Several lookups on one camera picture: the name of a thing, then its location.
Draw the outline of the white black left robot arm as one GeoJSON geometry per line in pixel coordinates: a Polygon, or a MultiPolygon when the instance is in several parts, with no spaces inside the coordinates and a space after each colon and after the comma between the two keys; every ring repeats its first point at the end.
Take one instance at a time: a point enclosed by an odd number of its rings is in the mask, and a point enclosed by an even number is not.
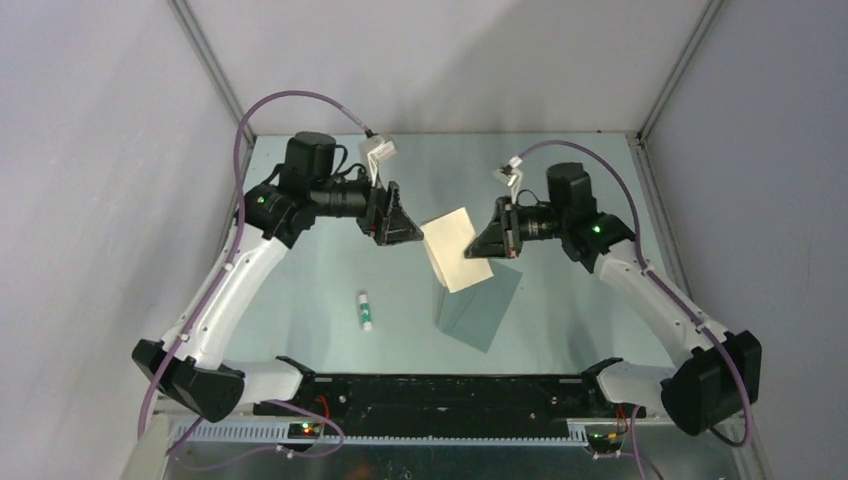
{"type": "Polygon", "coordinates": [[[283,160],[253,186],[238,207],[228,243],[181,319],[159,340],[140,340],[131,358],[153,389],[210,423],[237,407],[277,400],[292,416],[316,403],[303,371],[282,360],[229,363],[225,350],[239,321],[271,271],[320,217],[352,218],[378,246],[422,240],[403,210],[396,182],[380,166],[397,153],[393,140],[369,134],[360,143],[355,178],[334,168],[346,147],[334,137],[299,132],[283,160]]]}

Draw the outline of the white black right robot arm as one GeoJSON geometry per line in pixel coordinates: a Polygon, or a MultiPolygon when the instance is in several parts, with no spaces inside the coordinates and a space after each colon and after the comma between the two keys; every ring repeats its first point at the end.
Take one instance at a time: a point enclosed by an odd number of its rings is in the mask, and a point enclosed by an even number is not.
{"type": "Polygon", "coordinates": [[[514,259],[524,243],[557,239],[565,254],[623,298],[668,354],[669,368],[620,358],[585,371],[594,383],[581,392],[585,411],[606,418],[621,404],[664,412],[683,432],[697,436],[758,398],[762,346],[749,331],[734,334],[675,287],[642,254],[621,219],[597,207],[589,174],[580,163],[549,167],[549,197],[518,202],[520,158],[494,171],[510,190],[495,201],[489,224],[466,247],[468,259],[514,259]]]}

